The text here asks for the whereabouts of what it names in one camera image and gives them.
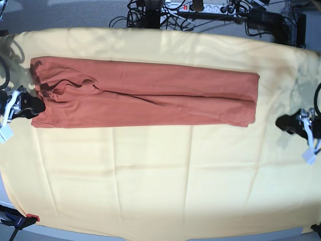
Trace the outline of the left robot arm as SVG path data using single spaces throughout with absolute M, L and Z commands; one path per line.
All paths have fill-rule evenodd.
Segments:
M 313 107 L 300 108 L 292 115 L 282 115 L 276 119 L 275 125 L 283 132 L 298 135 L 307 141 L 308 149 L 302 158 L 307 164 L 314 164 L 320 153 L 320 85 L 317 86 Z

